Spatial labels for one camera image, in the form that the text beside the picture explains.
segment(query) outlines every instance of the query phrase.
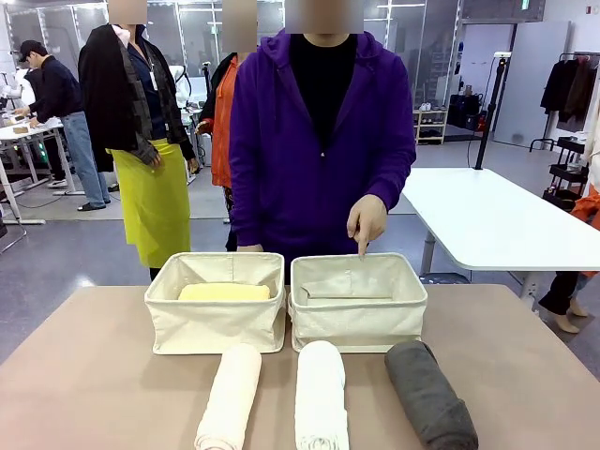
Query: cap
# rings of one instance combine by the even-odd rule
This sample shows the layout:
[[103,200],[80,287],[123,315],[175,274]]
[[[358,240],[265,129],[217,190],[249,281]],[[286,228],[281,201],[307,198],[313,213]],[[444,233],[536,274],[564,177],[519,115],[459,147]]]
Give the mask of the cap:
[[41,42],[37,42],[36,40],[26,40],[21,44],[21,49],[19,50],[19,53],[21,54],[19,62],[24,63],[31,52],[36,52],[42,56],[48,54],[46,47],[44,47]]

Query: orange cloth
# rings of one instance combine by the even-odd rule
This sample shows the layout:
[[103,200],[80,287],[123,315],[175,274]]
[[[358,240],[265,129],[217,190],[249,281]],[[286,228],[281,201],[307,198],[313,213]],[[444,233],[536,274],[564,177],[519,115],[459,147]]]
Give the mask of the orange cloth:
[[224,188],[232,187],[232,172],[229,167],[229,124],[232,118],[236,75],[237,56],[234,56],[217,88],[215,124],[213,125],[213,165],[211,167],[213,185]]
[[[588,218],[593,214],[596,216],[592,220],[592,226],[596,230],[600,230],[600,193],[590,185],[590,193],[587,197],[579,199],[575,203],[575,208],[571,211],[571,215],[575,216],[579,220],[583,220],[584,222],[588,221]],[[581,272],[586,277],[593,277],[598,272]]]

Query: purple hoodie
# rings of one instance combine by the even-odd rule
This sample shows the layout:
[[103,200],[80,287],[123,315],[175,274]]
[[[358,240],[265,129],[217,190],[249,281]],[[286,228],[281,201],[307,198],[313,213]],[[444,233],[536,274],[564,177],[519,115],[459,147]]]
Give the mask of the purple hoodie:
[[351,208],[374,194],[392,209],[415,160],[406,68],[370,33],[358,35],[352,82],[324,152],[293,76],[290,35],[264,37],[237,74],[230,133],[239,246],[262,244],[286,259],[354,253]]

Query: black shirt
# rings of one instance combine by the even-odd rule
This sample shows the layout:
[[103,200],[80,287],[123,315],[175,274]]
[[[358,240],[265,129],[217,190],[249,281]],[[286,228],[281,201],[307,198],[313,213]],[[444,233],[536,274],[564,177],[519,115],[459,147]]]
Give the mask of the black shirt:
[[304,35],[291,37],[293,76],[323,147],[330,142],[353,78],[357,40],[356,35],[350,35],[336,47],[317,47]]
[[148,66],[146,60],[142,58],[140,52],[138,52],[131,44],[127,45],[127,52],[129,53],[129,60],[131,61],[133,68],[135,68],[138,77],[140,77],[143,92],[146,95],[150,120],[152,121],[152,139],[164,139],[167,137],[167,128],[165,127],[165,119],[160,107],[158,91],[152,84],[150,66]]
[[41,64],[41,73],[43,97],[36,98],[36,102],[29,107],[32,113],[37,112],[40,123],[53,116],[65,117],[83,111],[82,91],[68,68],[49,56]]

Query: hand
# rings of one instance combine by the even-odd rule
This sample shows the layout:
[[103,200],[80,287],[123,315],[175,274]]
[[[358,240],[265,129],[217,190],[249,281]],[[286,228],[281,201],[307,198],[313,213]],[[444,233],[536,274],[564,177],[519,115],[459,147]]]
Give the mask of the hand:
[[210,122],[207,120],[202,120],[200,124],[196,127],[196,134],[204,134],[208,133],[210,130]]
[[154,159],[152,160],[150,165],[154,168],[158,168],[158,167],[160,167],[161,163],[162,163],[162,159],[160,158],[160,153],[157,152],[157,155],[154,157]]
[[354,204],[348,217],[348,237],[358,243],[358,254],[367,253],[367,245],[385,231],[387,210],[382,199],[368,194]]
[[189,173],[194,175],[196,173],[200,173],[200,164],[198,163],[198,159],[196,159],[195,157],[190,159],[187,162],[187,169],[189,170]]
[[31,112],[31,110],[29,109],[28,106],[25,106],[23,108],[17,108],[15,110],[15,115],[27,115]]
[[246,246],[246,247],[238,247],[237,251],[241,253],[263,253],[263,246],[257,244],[256,246]]

